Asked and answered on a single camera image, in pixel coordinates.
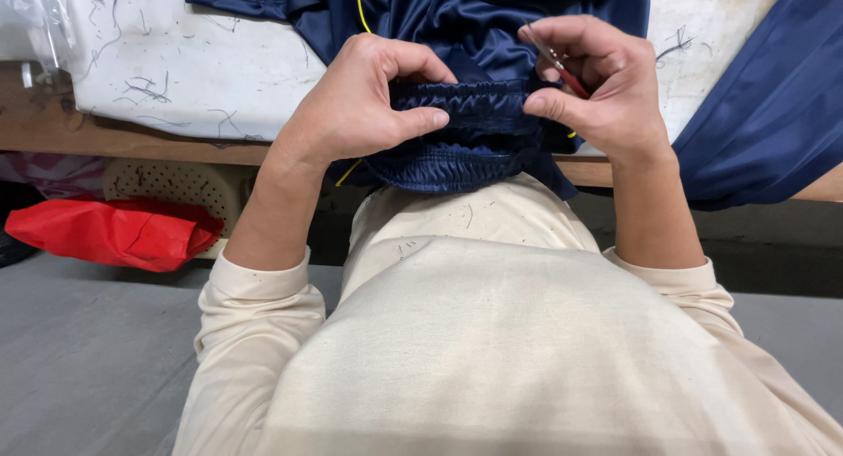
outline white table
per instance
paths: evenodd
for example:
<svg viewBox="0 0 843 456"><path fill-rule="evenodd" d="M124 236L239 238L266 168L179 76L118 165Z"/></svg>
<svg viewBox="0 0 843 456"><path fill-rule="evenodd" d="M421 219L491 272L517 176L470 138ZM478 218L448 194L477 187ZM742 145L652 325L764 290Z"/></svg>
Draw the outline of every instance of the white table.
<svg viewBox="0 0 843 456"><path fill-rule="evenodd" d="M774 2L652 0L648 39L657 53L676 45L683 26L684 39L694 38L687 50L659 63L671 141ZM83 112L184 136L272 140L324 73L324 64L286 23L235 17L184 0L71 5L82 53L71 69L73 89ZM600 153L584 146L580 154Z"/></svg>

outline yellow drawstring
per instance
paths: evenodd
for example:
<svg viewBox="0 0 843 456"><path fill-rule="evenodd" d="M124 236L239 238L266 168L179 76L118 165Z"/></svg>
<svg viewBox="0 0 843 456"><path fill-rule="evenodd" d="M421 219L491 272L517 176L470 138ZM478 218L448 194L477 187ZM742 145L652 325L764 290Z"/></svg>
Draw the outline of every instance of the yellow drawstring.
<svg viewBox="0 0 843 456"><path fill-rule="evenodd" d="M340 184L342 184L343 180L344 180L344 179L346 179L346 178L348 178L348 173L352 172L352 170L353 170L353 169L355 169L355 168L357 167L357 165L359 165L359 164L360 164L360 163L362 163L362 162L364 162L364 160L363 160L362 158L359 158L356 162L354 162L354 164L352 165L352 167L351 167L351 168L349 168L349 169L348 169L348 171L346 171L346 173L345 173L345 174L343 174L342 178L340 178L340 179L339 179L339 181L337 181L337 182L334 184L334 186L339 186Z"/></svg>
<svg viewBox="0 0 843 456"><path fill-rule="evenodd" d="M360 21L364 23L364 29L366 29L367 32L372 32L372 30L368 29L368 25L366 24L366 18L364 17L364 3L361 0L357 0L357 9L360 10ZM342 184L343 180L348 178L349 173L351 173L353 169L357 168L357 165L363 161L364 160L362 158L359 158L356 162L354 162L352 167L346 171L346 174L343 174L342 178L336 182L336 185L339 186Z"/></svg>
<svg viewBox="0 0 843 456"><path fill-rule="evenodd" d="M366 29L367 32L372 32L372 30L368 29L368 25L366 24L366 18L364 17L364 4L360 0L357 0L357 9L360 10L360 21L364 23L364 29Z"/></svg>

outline sweatshirt sleeve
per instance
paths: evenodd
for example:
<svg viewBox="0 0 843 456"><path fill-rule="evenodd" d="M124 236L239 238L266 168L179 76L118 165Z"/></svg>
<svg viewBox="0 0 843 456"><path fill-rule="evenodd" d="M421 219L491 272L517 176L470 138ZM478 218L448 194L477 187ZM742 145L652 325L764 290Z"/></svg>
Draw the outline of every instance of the sweatshirt sleeve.
<svg viewBox="0 0 843 456"><path fill-rule="evenodd" d="M843 454L843 428L772 355L743 337L738 322L729 313L734 300L717 284L711 259L706 257L705 265L693 269L649 269L627 263L617 256L614 247L603 256L646 281L720 341L785 405L817 453Z"/></svg>
<svg viewBox="0 0 843 456"><path fill-rule="evenodd" d="M260 271L220 254L199 295L199 368L173 454L250 454L281 369L324 322L322 294L298 266Z"/></svg>

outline red fabric bag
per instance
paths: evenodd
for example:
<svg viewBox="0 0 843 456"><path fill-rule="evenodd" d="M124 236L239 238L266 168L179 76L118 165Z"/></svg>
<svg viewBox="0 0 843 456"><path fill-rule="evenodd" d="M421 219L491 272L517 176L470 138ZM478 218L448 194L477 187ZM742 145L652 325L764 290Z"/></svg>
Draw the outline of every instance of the red fabric bag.
<svg viewBox="0 0 843 456"><path fill-rule="evenodd" d="M108 266L172 271L207 250L223 219L201 205L135 197L94 201L92 196L49 200L12 211L6 232L62 257Z"/></svg>

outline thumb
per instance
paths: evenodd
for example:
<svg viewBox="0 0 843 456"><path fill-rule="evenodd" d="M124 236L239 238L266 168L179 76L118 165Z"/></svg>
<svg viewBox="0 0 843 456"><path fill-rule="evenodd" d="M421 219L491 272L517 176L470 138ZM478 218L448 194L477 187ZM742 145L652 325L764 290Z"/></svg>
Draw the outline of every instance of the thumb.
<svg viewBox="0 0 843 456"><path fill-rule="evenodd" d="M436 107L416 107L410 110L393 111L398 136L409 140L423 136L448 125L448 113Z"/></svg>
<svg viewBox="0 0 843 456"><path fill-rule="evenodd" d="M524 102L524 114L549 118L574 130L585 127L591 108L587 100L553 87L539 89Z"/></svg>

